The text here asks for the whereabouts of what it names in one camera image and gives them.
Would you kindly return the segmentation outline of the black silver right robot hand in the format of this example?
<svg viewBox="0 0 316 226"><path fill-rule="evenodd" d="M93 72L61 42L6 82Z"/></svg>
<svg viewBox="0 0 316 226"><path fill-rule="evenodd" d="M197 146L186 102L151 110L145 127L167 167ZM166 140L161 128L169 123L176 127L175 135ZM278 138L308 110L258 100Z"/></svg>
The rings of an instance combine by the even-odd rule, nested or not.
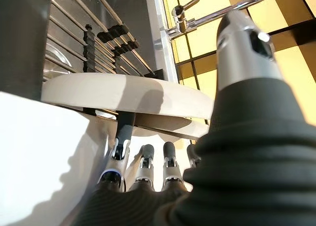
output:
<svg viewBox="0 0 316 226"><path fill-rule="evenodd" d="M77 226L313 226L316 128L307 124L274 57L269 35L239 10L217 32L217 92L200 157L183 178L118 193L101 181Z"/></svg>

